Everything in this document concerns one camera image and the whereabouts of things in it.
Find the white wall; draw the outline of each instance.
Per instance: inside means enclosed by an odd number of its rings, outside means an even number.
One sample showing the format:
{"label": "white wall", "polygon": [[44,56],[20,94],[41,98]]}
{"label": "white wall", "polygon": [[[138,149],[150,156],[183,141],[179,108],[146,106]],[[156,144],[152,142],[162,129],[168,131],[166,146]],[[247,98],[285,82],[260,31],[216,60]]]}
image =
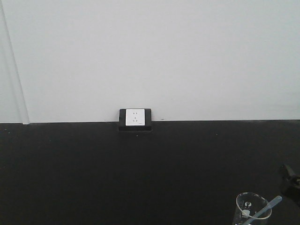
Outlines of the white wall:
{"label": "white wall", "polygon": [[31,122],[300,119],[300,1],[2,0]]}
{"label": "white wall", "polygon": [[6,68],[3,47],[0,43],[0,123],[21,123],[14,90]]}
{"label": "white wall", "polygon": [[29,118],[0,1],[0,123],[21,122]]}

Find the electrical outlet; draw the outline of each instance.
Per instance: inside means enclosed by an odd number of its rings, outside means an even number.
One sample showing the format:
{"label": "electrical outlet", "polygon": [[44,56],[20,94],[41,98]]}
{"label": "electrical outlet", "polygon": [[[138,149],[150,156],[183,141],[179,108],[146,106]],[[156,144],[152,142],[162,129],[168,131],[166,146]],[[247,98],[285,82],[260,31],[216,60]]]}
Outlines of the electrical outlet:
{"label": "electrical outlet", "polygon": [[145,126],[145,109],[126,109],[126,126]]}

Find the black countertop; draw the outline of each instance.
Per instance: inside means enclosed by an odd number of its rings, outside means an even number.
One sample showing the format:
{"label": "black countertop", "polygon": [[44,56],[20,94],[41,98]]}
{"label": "black countertop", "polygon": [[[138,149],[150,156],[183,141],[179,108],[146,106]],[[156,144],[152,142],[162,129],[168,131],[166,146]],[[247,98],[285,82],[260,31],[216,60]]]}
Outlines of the black countertop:
{"label": "black countertop", "polygon": [[231,225],[238,193],[280,195],[283,163],[300,173],[300,120],[0,124],[0,225]]}

